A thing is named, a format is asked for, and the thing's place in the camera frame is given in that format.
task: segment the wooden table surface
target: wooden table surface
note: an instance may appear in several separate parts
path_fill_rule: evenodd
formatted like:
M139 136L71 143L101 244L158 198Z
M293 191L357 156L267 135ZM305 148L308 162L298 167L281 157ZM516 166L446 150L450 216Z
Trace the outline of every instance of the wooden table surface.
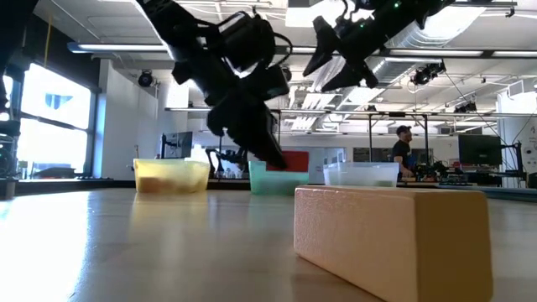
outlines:
M493 301L537 301L537 204L489 209ZM379 302L295 256L293 215L247 191L0 202L0 301Z

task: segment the clear container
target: clear container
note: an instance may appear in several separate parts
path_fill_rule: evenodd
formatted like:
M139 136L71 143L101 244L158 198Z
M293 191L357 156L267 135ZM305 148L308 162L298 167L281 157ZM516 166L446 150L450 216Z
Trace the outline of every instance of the clear container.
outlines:
M267 171L267 163L262 161L251 161L249 167L254 195L294 195L297 186L310 182L307 172Z
M326 185L395 187L399 163L336 163L325 165Z
M138 193L184 194L207 189L210 166L185 159L135 159Z

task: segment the man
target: man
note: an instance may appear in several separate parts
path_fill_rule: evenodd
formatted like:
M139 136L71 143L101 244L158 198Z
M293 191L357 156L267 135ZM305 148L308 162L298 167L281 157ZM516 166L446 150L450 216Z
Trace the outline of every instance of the man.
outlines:
M399 141L395 143L392 149L392 159L399 163L399 173L402 177L412 177L412 171L409 170L410 142L412 141L412 132L410 127L400 126L397 128Z

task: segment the computer screen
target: computer screen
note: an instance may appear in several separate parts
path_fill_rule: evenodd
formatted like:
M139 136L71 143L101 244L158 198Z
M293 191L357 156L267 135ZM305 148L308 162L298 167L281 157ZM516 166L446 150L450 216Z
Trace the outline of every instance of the computer screen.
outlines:
M459 135L459 160L461 164L502 164L502 142L500 137Z
M166 159L189 158L192 152L192 132L166 133L164 157Z

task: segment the white wall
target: white wall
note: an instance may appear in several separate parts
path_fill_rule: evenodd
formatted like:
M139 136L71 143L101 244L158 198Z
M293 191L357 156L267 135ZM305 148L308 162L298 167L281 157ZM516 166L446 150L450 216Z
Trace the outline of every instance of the white wall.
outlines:
M535 92L521 93L508 97L507 93L498 95L498 111L501 113L526 113L537 111L537 99ZM529 174L537 173L537 118L532 117L510 117L498 121L499 134L506 144L520 141L522 143L522 162ZM503 158L511 166L511 169L518 168L516 164L516 153L514 149L504 149ZM503 186L507 188L518 188L516 179L503 178Z
M149 95L114 70L108 60L101 63L99 84L102 94L96 116L94 175L134 180L128 166L133 165L135 146L140 158L154 158L162 132L185 131L185 115L181 124L181 115L164 112L164 97Z

